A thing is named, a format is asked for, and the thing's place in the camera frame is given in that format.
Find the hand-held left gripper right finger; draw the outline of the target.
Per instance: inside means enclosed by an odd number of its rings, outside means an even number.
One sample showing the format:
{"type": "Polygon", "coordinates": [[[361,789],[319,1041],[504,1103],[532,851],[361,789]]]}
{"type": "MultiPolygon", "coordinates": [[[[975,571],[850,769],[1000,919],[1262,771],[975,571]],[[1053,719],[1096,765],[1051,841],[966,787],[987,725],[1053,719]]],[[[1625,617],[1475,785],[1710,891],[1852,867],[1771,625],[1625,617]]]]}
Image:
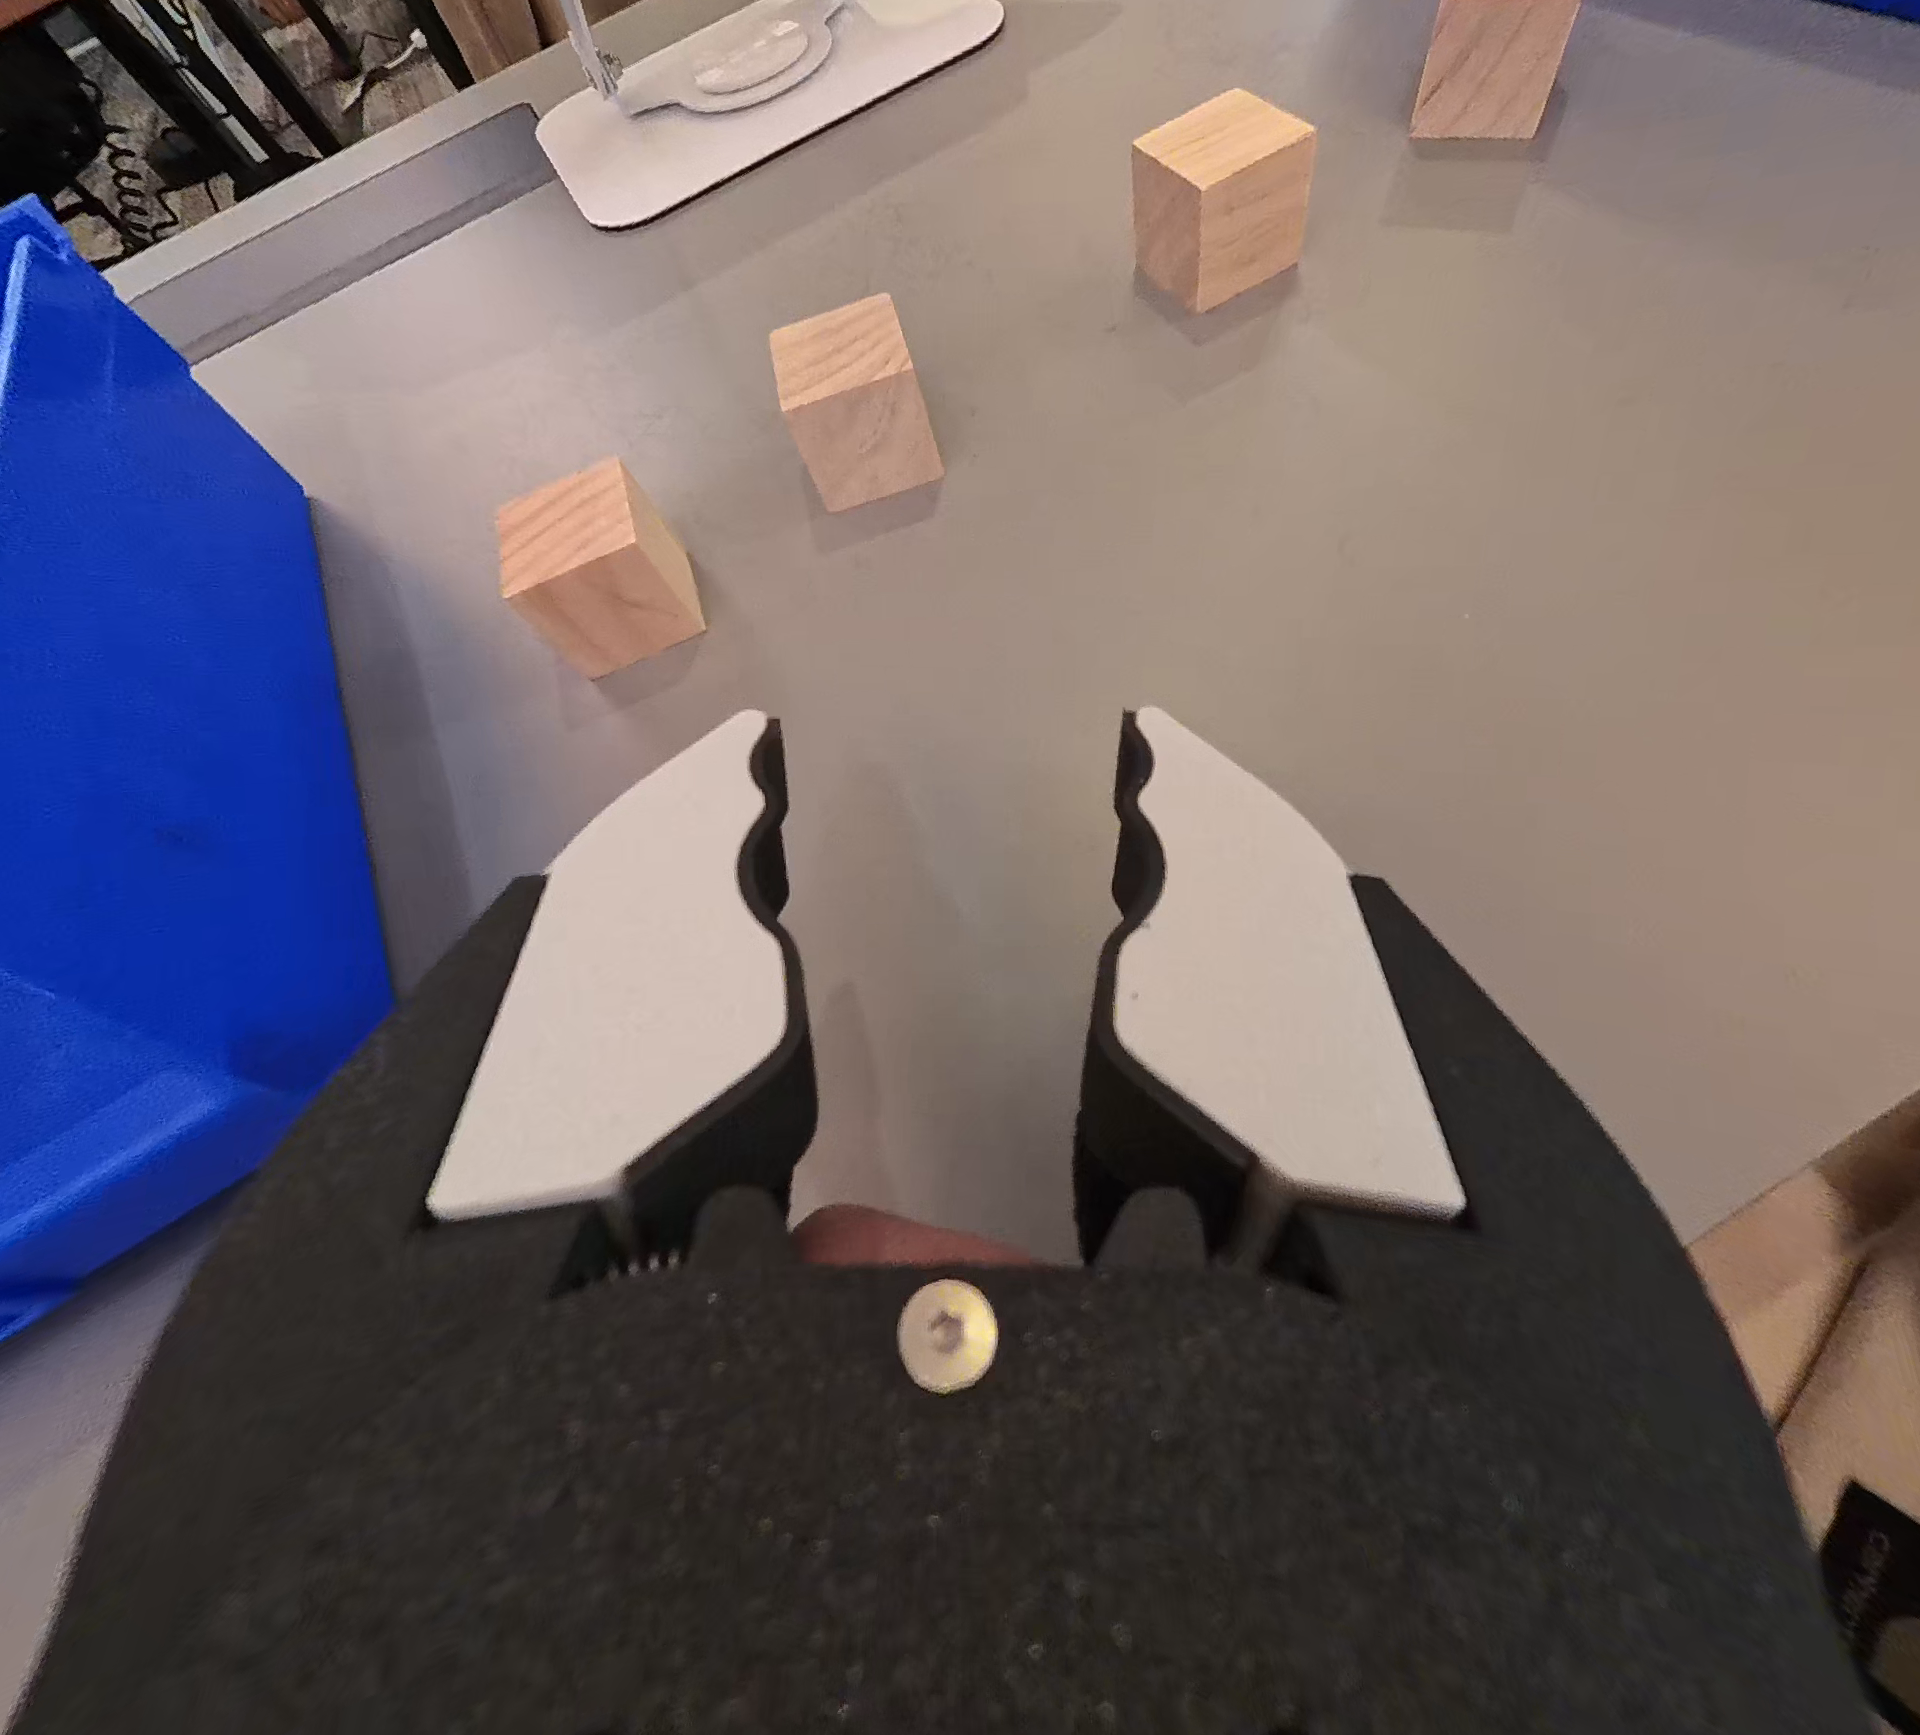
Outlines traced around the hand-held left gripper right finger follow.
{"type": "Polygon", "coordinates": [[[1459,1225],[1468,1193],[1334,843],[1157,705],[1120,717],[1115,927],[1071,1135],[1080,1255],[1180,1197],[1202,1263],[1259,1267],[1301,1203],[1459,1225]]]}

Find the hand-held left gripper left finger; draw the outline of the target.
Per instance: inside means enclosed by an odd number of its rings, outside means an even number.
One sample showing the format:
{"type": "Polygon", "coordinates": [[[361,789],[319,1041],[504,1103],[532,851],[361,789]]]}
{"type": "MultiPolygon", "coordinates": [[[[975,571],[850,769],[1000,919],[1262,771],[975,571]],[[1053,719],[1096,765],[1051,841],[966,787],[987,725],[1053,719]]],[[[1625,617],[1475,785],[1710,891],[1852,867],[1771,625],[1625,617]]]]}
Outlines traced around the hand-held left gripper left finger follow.
{"type": "Polygon", "coordinates": [[[784,1221],[818,1125],[787,903],[777,719],[732,713],[554,857],[426,1211],[599,1209],[627,1247],[692,1247],[721,1191],[784,1221]]]}

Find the wooden cube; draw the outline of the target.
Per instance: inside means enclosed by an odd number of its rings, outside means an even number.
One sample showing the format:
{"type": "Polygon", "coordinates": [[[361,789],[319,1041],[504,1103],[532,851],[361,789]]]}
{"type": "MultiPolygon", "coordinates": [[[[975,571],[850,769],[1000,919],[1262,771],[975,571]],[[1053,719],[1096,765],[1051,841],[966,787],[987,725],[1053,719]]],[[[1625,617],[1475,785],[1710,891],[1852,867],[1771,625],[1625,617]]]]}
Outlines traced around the wooden cube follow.
{"type": "Polygon", "coordinates": [[[1131,142],[1133,266],[1189,314],[1206,314],[1301,258],[1318,132],[1226,90],[1131,142]]]}
{"type": "Polygon", "coordinates": [[[779,416],[830,514],[943,480],[946,466],[890,294],[775,328],[768,350],[779,416]]]}
{"type": "Polygon", "coordinates": [[[1428,142],[1529,142],[1584,0],[1440,0],[1408,124],[1428,142]]]}
{"type": "Polygon", "coordinates": [[[508,500],[493,538],[501,601],[586,679],[708,629],[687,551],[618,458],[508,500]]]}

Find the person's beige clothing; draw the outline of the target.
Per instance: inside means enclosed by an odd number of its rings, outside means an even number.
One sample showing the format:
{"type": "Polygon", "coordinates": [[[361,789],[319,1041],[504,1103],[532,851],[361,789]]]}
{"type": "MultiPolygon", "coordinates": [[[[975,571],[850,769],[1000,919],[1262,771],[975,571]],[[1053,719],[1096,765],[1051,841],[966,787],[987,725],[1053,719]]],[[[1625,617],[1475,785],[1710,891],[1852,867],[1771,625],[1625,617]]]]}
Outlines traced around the person's beige clothing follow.
{"type": "Polygon", "coordinates": [[[1918,1097],[1690,1257],[1771,1427],[1869,1725],[1915,1731],[1918,1097]]]}

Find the white document stand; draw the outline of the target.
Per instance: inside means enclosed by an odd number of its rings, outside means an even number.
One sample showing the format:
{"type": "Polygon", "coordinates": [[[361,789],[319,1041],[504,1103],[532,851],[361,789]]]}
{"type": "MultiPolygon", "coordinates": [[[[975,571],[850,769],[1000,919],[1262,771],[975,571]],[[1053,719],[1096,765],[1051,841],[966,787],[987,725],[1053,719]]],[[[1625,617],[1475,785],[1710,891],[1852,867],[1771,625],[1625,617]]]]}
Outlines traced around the white document stand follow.
{"type": "Polygon", "coordinates": [[[632,230],[989,42],[994,0],[753,0],[620,64],[560,0],[588,86],[539,118],[539,150],[592,228],[632,230]]]}

